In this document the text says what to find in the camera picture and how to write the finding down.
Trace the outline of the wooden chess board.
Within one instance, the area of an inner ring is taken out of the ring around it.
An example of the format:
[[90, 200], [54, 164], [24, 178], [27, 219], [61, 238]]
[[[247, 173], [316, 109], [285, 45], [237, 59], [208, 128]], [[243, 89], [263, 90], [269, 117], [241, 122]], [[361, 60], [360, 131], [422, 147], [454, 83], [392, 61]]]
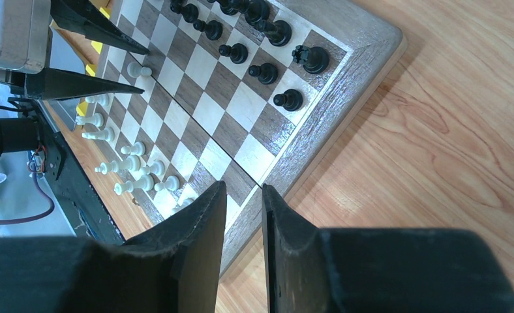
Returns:
[[150, 52], [101, 51], [98, 76], [143, 93], [89, 99], [115, 135], [95, 171], [151, 175], [132, 195], [153, 222], [224, 181], [222, 272], [260, 227], [263, 185], [289, 198], [406, 47], [352, 1], [117, 1], [110, 19]]

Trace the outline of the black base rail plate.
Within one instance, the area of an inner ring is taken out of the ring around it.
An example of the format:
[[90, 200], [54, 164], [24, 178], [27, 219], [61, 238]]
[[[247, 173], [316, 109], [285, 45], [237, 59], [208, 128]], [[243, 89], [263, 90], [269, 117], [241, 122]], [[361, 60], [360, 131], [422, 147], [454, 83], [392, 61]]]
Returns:
[[73, 232], [81, 237], [120, 245], [125, 238], [86, 176], [63, 134], [41, 101], [34, 101], [40, 138], [48, 155], [46, 180]]

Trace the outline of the white chess king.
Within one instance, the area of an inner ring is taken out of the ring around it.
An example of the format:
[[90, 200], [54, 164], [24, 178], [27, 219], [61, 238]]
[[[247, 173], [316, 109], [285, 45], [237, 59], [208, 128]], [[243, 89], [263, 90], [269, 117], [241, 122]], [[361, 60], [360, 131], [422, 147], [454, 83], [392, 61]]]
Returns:
[[122, 161], [113, 160], [109, 163], [102, 162], [99, 166], [95, 167], [96, 173], [106, 175], [108, 173], [117, 173], [121, 170], [138, 171], [141, 167], [141, 158], [136, 155], [130, 155]]

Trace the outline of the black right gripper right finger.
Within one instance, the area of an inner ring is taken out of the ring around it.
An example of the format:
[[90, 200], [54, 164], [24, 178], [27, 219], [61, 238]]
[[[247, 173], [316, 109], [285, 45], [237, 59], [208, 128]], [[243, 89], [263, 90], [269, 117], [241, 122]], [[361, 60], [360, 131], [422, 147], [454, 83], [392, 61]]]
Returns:
[[490, 247], [457, 228], [319, 228], [262, 189], [270, 312], [514, 312]]

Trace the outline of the small yellow rectangular block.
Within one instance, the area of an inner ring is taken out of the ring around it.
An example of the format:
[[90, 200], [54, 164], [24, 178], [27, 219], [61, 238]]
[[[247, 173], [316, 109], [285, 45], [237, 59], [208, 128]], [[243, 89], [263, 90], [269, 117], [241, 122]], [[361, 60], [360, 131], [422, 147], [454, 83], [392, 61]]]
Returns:
[[95, 49], [98, 54], [101, 54], [103, 43], [102, 41], [106, 36], [106, 26], [110, 22], [110, 10], [107, 7], [99, 7], [98, 12], [103, 15], [105, 22], [99, 21], [95, 25], [95, 30], [91, 35], [90, 41], [91, 46]]

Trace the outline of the black chess pieces row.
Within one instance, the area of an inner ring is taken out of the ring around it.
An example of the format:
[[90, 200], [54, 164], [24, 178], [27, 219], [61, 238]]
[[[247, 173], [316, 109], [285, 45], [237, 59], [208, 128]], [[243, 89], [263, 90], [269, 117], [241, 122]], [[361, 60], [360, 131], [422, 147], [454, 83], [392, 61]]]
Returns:
[[[243, 13], [227, 15], [222, 1], [165, 3], [151, 37], [163, 53], [157, 85], [201, 122], [231, 117], [250, 128], [261, 115], [281, 114], [297, 123], [347, 51], [280, 3], [267, 6], [272, 22], [292, 29], [285, 46], [272, 45]], [[324, 48], [328, 68], [306, 72], [292, 57], [298, 45]]]

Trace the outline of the white chess queen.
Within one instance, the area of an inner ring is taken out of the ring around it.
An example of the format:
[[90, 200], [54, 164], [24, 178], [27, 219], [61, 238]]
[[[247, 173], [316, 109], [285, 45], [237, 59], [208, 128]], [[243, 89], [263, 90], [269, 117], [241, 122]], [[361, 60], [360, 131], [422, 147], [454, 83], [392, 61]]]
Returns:
[[125, 192], [132, 192], [135, 189], [149, 191], [154, 187], [154, 185], [154, 179], [150, 175], [142, 175], [138, 180], [135, 181], [116, 183], [113, 188], [113, 191], [120, 196]]

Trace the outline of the yellow arch block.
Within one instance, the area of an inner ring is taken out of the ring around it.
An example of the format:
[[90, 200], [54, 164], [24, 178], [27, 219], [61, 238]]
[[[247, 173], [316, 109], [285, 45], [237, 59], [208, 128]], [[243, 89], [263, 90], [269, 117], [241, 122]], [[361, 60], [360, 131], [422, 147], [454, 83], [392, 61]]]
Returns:
[[[93, 63], [85, 64], [85, 74], [82, 74], [79, 82], [76, 84], [74, 91], [75, 95], [79, 98], [85, 98], [90, 95], [92, 87], [89, 84], [95, 78], [97, 66]], [[79, 116], [86, 116], [88, 104], [86, 100], [80, 100], [80, 103], [76, 107], [76, 112]]]

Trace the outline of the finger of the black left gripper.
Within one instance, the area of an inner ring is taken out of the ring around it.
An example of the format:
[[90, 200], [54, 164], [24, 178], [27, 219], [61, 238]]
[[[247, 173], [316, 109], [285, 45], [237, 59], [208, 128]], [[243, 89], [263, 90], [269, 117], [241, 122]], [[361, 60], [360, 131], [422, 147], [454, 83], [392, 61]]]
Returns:
[[[50, 14], [60, 28], [84, 35], [89, 40], [96, 23], [105, 22], [103, 15], [88, 0], [51, 0]], [[122, 32], [111, 21], [106, 26], [102, 43], [140, 55], [149, 53], [148, 48]]]
[[[34, 100], [69, 100], [79, 98], [74, 88], [82, 74], [68, 70], [43, 68], [37, 74], [26, 74], [24, 96]], [[107, 93], [142, 94], [143, 89], [95, 77], [89, 84], [93, 89], [89, 96]]]

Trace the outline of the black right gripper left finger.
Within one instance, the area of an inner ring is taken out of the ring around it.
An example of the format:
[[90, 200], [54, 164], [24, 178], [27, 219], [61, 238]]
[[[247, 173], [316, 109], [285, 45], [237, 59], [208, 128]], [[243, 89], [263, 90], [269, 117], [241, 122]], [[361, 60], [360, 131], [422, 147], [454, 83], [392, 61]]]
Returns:
[[0, 238], [0, 312], [213, 312], [226, 184], [122, 245]]

